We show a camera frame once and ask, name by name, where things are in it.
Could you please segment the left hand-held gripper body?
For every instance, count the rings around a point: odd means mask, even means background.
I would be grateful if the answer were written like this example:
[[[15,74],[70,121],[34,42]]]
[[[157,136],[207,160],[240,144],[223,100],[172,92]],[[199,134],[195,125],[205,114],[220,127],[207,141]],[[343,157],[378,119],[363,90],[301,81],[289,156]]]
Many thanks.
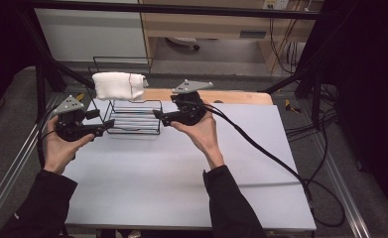
[[[72,95],[68,96],[54,110],[54,114],[58,116],[56,132],[65,141],[75,142],[86,135],[94,133],[92,126],[82,123],[85,118],[84,104]]]

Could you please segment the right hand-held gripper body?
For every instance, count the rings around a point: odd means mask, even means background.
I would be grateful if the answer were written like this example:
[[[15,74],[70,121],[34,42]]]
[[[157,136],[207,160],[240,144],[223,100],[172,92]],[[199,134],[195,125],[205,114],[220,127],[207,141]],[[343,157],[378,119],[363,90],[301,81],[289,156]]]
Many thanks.
[[[198,123],[206,113],[198,91],[210,87],[213,87],[212,82],[186,79],[174,88],[171,99],[177,105],[178,110],[169,114],[169,122],[177,121],[188,126]]]

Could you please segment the black wire rack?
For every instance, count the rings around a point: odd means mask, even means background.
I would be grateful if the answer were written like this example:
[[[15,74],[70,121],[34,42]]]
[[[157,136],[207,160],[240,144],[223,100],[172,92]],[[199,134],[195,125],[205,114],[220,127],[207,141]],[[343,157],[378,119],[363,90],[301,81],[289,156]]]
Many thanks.
[[[143,74],[146,79],[151,72],[151,58],[143,57],[94,57],[93,66],[88,71],[94,75],[98,72],[127,72]],[[109,134],[160,134],[160,120],[153,111],[162,110],[160,100],[100,100],[96,97],[95,88],[89,109],[99,109],[99,122],[115,120]]]

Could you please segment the white towel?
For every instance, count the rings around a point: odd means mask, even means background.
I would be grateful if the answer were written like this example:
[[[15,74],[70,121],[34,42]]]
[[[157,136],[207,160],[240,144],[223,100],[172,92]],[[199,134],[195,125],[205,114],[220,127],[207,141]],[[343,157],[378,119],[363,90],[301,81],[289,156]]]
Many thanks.
[[[98,72],[92,76],[100,100],[136,100],[143,96],[148,81],[143,74]]]

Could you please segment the person's right hand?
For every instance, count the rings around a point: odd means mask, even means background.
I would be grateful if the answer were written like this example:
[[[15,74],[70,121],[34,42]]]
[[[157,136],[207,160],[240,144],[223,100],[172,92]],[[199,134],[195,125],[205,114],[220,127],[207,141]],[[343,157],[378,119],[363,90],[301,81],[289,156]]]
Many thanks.
[[[185,133],[193,141],[194,145],[205,155],[212,170],[224,165],[224,158],[218,146],[216,121],[210,112],[206,112],[193,126],[176,121],[172,122],[171,126]]]

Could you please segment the person's left hand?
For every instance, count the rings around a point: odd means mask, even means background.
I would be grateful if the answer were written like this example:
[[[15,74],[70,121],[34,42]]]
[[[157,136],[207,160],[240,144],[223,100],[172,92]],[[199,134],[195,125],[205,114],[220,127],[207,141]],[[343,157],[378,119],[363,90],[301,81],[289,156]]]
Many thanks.
[[[56,132],[57,121],[58,117],[55,116],[48,122],[47,129],[49,135],[46,137],[47,148],[44,170],[61,175],[76,152],[91,142],[94,139],[94,135],[85,135],[74,142],[65,141]]]

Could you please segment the wooden board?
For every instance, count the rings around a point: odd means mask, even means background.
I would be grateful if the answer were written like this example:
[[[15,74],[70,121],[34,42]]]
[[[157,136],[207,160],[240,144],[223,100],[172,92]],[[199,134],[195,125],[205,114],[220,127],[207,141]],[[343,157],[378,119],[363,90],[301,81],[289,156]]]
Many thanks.
[[[267,93],[246,92],[234,90],[200,90],[199,95],[208,102],[221,101],[230,104],[259,104],[272,105],[273,100]],[[172,89],[167,88],[148,88],[143,94],[144,100],[162,100],[170,101],[173,95]]]

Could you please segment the black metal stand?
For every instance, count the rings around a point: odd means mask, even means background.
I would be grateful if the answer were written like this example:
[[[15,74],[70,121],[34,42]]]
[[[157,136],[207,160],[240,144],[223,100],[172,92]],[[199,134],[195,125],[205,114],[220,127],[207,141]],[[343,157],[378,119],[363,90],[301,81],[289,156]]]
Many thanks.
[[[296,88],[295,95],[297,98],[305,98],[309,94],[312,96],[311,122],[314,127],[319,130],[321,128],[320,106],[322,74],[323,67],[320,62],[308,62],[291,76],[263,89],[262,92],[272,94],[298,80],[299,86]]]
[[[93,82],[54,59],[47,42],[43,39],[42,31],[37,29],[35,20],[31,17],[29,8],[18,7],[15,10],[15,15],[17,26],[22,31],[25,48],[36,67],[38,115],[46,112],[46,82],[51,85],[54,91],[65,90],[62,74],[75,79],[88,88],[94,88]]]

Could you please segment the grey chair base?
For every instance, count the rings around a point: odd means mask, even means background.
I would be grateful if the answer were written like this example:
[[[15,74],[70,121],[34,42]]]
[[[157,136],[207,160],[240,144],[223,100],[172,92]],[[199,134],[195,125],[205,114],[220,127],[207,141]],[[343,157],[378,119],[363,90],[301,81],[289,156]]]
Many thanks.
[[[168,37],[168,40],[174,44],[191,47],[193,50],[198,51],[200,46],[198,45],[195,38],[174,38]]]

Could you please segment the white cabinet panel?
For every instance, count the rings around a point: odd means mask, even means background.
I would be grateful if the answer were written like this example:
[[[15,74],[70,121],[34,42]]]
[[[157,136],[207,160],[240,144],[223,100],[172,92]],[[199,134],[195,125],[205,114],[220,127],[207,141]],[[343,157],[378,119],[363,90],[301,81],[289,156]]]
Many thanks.
[[[146,56],[139,14],[50,9],[36,14],[56,60]]]

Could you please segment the wooden desk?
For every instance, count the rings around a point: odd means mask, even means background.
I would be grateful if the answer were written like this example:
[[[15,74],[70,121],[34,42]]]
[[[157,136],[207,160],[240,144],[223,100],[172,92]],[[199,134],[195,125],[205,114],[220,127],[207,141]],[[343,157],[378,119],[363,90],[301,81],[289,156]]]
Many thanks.
[[[263,9],[264,0],[138,0],[141,4],[227,7]],[[289,0],[282,11],[306,12],[318,0]],[[314,27],[313,20],[259,19],[250,17],[226,17],[204,15],[154,14],[141,15],[145,38],[199,38],[199,39],[246,39],[258,43],[267,68],[274,71],[286,58],[289,43],[304,43]]]

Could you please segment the black curtain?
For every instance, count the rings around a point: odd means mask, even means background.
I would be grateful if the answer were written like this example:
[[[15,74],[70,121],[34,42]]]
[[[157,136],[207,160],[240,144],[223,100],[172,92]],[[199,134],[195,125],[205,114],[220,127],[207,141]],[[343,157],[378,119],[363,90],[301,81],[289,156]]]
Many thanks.
[[[388,198],[388,0],[324,0],[321,11],[339,18],[314,25],[302,60],[330,40],[322,80],[337,88],[354,153]]]

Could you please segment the aluminium rail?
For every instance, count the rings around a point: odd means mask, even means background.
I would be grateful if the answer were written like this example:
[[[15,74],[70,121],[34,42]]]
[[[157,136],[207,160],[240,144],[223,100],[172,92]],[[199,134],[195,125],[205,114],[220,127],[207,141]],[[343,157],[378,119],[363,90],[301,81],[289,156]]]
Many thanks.
[[[39,136],[39,124],[36,123],[20,151],[16,155],[12,164],[10,165],[8,171],[2,178],[0,182],[0,209],[5,202],[9,192],[11,191],[14,183],[17,180],[20,172],[22,171],[24,165],[27,163],[29,157],[31,156],[34,148],[37,145]]]
[[[370,238],[370,232],[366,223],[359,212],[359,209],[351,195],[348,186],[340,171],[338,170],[334,159],[327,149],[326,143],[322,135],[315,135],[315,141],[318,144],[319,151],[326,153],[324,167],[335,190],[336,195],[341,201],[347,222],[354,234],[355,238]]]

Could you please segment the black horizontal frame bar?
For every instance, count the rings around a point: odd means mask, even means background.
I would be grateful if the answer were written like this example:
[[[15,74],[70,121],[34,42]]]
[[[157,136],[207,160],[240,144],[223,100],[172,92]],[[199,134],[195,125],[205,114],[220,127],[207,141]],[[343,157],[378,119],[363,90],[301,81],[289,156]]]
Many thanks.
[[[226,7],[57,1],[57,0],[20,0],[19,3],[29,8],[77,10],[77,11],[106,11],[106,12],[204,15],[204,16],[300,19],[300,20],[318,20],[318,19],[328,18],[327,14],[323,14],[319,12],[259,10],[259,9],[226,8]]]

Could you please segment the white wall socket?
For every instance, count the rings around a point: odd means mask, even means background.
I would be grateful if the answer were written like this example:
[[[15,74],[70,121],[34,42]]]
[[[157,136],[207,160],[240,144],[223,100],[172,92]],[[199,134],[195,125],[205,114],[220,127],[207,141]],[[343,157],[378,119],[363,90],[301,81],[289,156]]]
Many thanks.
[[[264,0],[262,8],[269,10],[285,10],[288,3],[289,0]]]

